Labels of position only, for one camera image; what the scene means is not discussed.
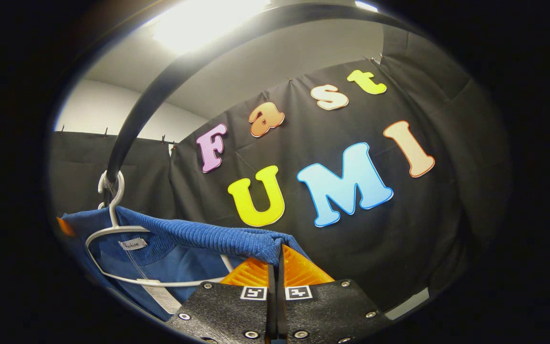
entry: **clothing label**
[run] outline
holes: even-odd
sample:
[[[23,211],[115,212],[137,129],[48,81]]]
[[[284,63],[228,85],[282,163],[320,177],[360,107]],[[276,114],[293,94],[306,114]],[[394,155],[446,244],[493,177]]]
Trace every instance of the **clothing label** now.
[[[158,282],[157,279],[137,279],[138,281]],[[181,307],[181,303],[177,301],[169,291],[164,287],[152,287],[150,285],[142,285],[154,300],[169,314],[175,314]]]
[[[140,237],[136,237],[135,239],[127,240],[127,241],[118,241],[120,246],[125,251],[132,251],[137,250],[139,248],[144,248],[148,246],[146,241]]]

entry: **screw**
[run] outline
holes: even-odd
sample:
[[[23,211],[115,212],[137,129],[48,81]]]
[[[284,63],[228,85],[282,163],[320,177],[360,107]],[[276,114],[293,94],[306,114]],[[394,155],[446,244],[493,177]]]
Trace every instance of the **screw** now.
[[[259,335],[258,335],[258,333],[257,333],[256,331],[247,331],[247,332],[245,333],[245,336],[246,336],[247,338],[254,339],[254,338],[258,338]]]
[[[304,337],[307,337],[309,335],[309,333],[307,331],[297,331],[295,334],[294,334],[294,337],[296,338],[304,338]]]

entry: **white wall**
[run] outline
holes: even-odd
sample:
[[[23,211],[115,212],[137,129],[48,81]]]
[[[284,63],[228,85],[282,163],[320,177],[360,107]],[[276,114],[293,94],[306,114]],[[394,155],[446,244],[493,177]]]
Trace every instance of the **white wall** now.
[[[117,135],[140,94],[99,81],[83,80],[70,94],[54,130]],[[207,120],[189,111],[164,103],[137,137],[179,142]]]

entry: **white plastic hanger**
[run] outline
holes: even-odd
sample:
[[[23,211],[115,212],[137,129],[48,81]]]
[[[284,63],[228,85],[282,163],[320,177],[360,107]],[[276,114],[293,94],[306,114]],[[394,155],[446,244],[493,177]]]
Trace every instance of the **white plastic hanger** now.
[[[105,185],[107,171],[103,172],[101,174],[101,179],[99,179],[99,185],[97,187],[97,191],[99,194],[103,193],[103,185]],[[211,282],[220,282],[224,277],[219,277],[216,279],[202,279],[199,281],[186,281],[186,282],[160,282],[160,281],[148,281],[146,279],[125,279],[124,277],[114,276],[112,274],[108,274],[107,272],[104,272],[99,266],[99,264],[96,262],[95,257],[93,257],[92,253],[90,253],[90,250],[88,249],[90,242],[92,240],[102,237],[104,235],[109,235],[113,233],[128,233],[128,232],[150,232],[148,229],[143,228],[142,226],[120,226],[118,225],[118,219],[116,218],[116,206],[120,204],[120,201],[122,200],[122,195],[124,194],[124,176],[122,176],[122,172],[118,172],[118,192],[114,196],[114,199],[109,204],[109,217],[112,220],[112,226],[109,228],[101,229],[100,231],[94,232],[92,235],[90,235],[86,239],[86,251],[88,252],[88,255],[90,256],[90,259],[95,263],[96,267],[99,268],[99,271],[101,274],[104,274],[105,276],[109,276],[113,279],[117,279],[120,281],[125,281],[128,283],[133,284],[139,284],[139,285],[147,285],[151,287],[195,287],[197,285],[200,285],[204,281],[211,281]],[[104,207],[104,204],[99,204],[98,209],[102,209]],[[233,270],[233,267],[231,265],[231,261],[229,260],[229,257],[225,255],[221,255],[222,261],[224,265],[226,266],[227,270],[231,272]]]

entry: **ceiling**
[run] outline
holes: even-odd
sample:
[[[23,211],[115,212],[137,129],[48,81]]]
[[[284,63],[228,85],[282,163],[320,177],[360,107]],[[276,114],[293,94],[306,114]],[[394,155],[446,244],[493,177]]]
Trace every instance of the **ceiling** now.
[[[271,0],[271,7],[309,0]],[[351,0],[321,1],[355,6]],[[151,81],[178,56],[152,36],[149,22],[111,48],[85,74],[143,93]],[[322,20],[280,29],[223,54],[199,70],[167,100],[211,119],[256,92],[312,70],[356,61],[380,60],[381,24],[359,20]]]

